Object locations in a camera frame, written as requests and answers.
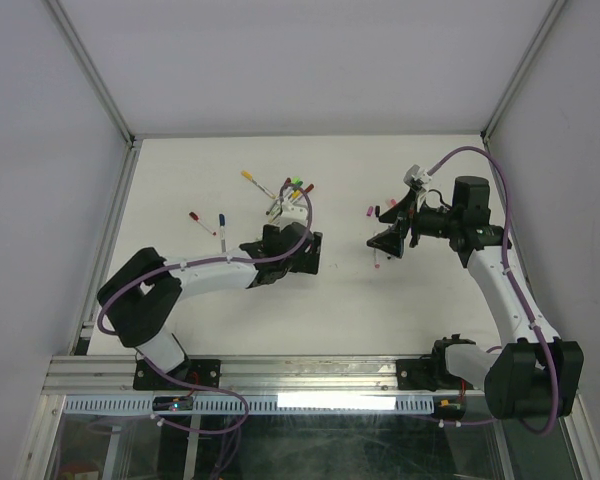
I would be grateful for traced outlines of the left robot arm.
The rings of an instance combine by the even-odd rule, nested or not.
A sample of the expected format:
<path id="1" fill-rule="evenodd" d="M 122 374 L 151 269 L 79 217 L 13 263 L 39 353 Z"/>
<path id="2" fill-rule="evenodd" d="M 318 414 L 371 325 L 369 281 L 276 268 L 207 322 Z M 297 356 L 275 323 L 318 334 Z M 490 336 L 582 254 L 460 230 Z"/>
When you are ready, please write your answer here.
<path id="1" fill-rule="evenodd" d="M 175 390 L 218 385 L 199 360 L 188 356 L 166 326 L 184 299 L 233 289 L 267 286 L 289 273 L 316 275 L 323 234 L 294 222 L 263 227 L 262 238 L 216 256 L 168 260 L 153 247 L 136 252 L 97 293 L 98 328 L 142 356 L 136 390 Z"/>

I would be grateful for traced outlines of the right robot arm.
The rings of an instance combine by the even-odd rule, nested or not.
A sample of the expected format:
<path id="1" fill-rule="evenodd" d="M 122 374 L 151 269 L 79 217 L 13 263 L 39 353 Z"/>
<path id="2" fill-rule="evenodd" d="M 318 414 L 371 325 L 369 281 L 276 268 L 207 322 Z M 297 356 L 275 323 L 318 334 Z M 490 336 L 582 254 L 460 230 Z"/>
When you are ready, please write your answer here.
<path id="1" fill-rule="evenodd" d="M 458 334 L 435 341 L 429 354 L 407 367 L 402 379 L 435 391 L 461 383 L 481 390 L 497 419 L 557 419 L 570 415 L 584 364 L 575 341 L 549 324 L 510 260 L 505 229 L 492 224 L 487 179 L 459 176 L 451 203 L 427 204 L 425 173 L 404 179 L 407 194 L 379 220 L 387 230 L 368 247 L 400 258 L 423 237 L 448 241 L 486 300 L 501 346 L 493 353 Z"/>

